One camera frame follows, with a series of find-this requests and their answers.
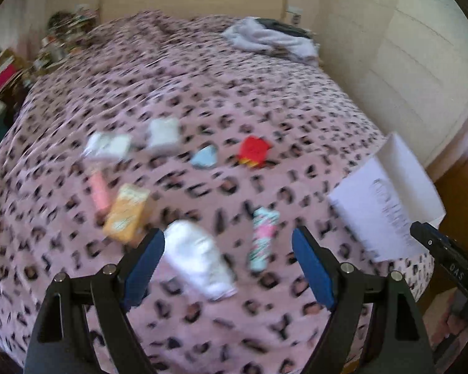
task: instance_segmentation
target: blue gripper pad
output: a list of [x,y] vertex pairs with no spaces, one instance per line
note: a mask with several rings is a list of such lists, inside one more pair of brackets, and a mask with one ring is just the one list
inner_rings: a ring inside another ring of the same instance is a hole
[[125,280],[125,293],[121,301],[125,311],[139,306],[144,299],[149,281],[164,251],[165,235],[158,230]]
[[331,310],[336,303],[331,279],[305,235],[298,228],[293,230],[291,245],[315,300]]

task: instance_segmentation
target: white packet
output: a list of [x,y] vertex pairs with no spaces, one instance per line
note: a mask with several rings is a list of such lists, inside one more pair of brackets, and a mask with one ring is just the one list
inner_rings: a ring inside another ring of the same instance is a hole
[[156,156],[169,156],[180,150],[180,130],[178,119],[158,118],[149,123],[150,134],[147,147]]
[[115,159],[118,161],[128,158],[132,144],[132,137],[125,133],[95,132],[88,139],[83,156],[96,160]]
[[215,240],[195,223],[173,222],[165,230],[165,257],[182,277],[210,300],[237,292]]

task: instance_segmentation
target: white paper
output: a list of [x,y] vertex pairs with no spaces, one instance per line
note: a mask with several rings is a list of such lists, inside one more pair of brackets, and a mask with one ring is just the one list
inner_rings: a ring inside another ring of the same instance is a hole
[[410,235],[411,223],[438,227],[445,215],[433,183],[395,133],[328,198],[375,262],[427,253]]

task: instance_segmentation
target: pink leopard print blanket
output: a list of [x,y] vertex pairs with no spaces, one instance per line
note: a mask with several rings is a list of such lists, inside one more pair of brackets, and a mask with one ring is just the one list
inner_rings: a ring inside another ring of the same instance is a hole
[[[219,33],[232,21],[179,21],[152,11],[102,25],[90,48],[28,95],[0,145],[0,343],[21,365],[53,276],[93,274],[126,250],[104,237],[94,217],[81,152],[96,131],[130,133],[135,142],[127,161],[107,165],[111,191],[125,182],[152,190],[152,224],[196,221],[216,237],[236,276],[238,293],[210,303],[160,262],[149,296],[129,313],[157,370],[271,374],[303,367],[329,313],[291,252],[299,223],[340,261],[369,273],[401,270],[414,295],[422,294],[430,257],[373,264],[326,200],[380,145],[380,131],[320,69],[231,48]],[[180,119],[182,150],[152,158],[147,126],[163,116]],[[262,169],[236,162],[248,135],[273,144]],[[218,145],[219,164],[195,170],[188,160],[207,142]],[[281,218],[270,266],[255,277],[246,255],[259,206]],[[369,309],[350,358],[363,344]],[[111,371],[94,309],[88,320],[101,365]]]

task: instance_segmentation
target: yellow packaging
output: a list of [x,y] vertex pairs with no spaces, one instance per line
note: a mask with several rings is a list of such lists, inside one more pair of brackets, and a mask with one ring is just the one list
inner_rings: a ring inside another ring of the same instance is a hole
[[151,217],[151,192],[132,184],[123,185],[109,211],[104,233],[120,242],[138,245],[144,225]]

